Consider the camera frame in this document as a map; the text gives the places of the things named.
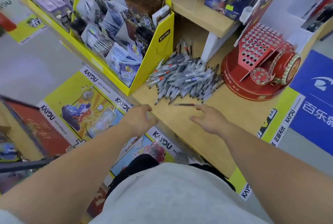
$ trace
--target white shelf leg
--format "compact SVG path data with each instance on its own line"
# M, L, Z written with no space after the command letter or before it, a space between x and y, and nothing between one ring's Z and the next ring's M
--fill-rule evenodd
M240 22L236 22L231 27L231 29L221 38L218 38L214 33L210 32L201 55L202 61L208 62L222 47L222 45L231 37L231 35L238 29L240 24Z

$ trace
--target person's left hand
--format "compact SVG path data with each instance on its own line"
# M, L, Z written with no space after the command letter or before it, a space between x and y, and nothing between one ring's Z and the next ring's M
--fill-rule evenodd
M119 124L130 131L131 137L140 137L158 123L156 118L147 119L147 111L152 111L152 107L148 104L130 108Z

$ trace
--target floor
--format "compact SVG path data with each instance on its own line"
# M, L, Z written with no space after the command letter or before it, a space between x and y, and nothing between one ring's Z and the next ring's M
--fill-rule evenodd
M333 36L317 42L313 49L333 58ZM0 37L0 94L38 104L50 92L82 67L80 59L66 49L49 30L45 29L23 45L17 44L9 35ZM279 148L333 176L333 157L288 129ZM254 212L265 216L256 197L247 200Z

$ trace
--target blue sign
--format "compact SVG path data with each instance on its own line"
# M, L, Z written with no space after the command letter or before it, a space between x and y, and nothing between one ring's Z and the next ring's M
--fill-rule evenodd
M290 127L333 155L333 60L310 51L290 87L305 96Z

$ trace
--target black pants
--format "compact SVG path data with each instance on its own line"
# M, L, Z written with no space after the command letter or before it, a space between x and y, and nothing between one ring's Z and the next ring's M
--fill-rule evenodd
M159 163L155 158L153 158L149 154L141 154L138 157L136 157L124 170L122 170L112 181L112 183L109 185L109 191L106 194L105 199L110 195L110 193L125 179L127 179L129 176L141 172L143 170L147 170L153 167L158 166ZM196 167L201 170L205 170L207 172L211 172L214 175L218 176L220 179L222 179L224 182L226 182L232 190L235 190L235 187L226 179L226 176L224 176L221 172L218 171L215 167L211 167L209 165L200 165L197 163L190 164L190 166Z

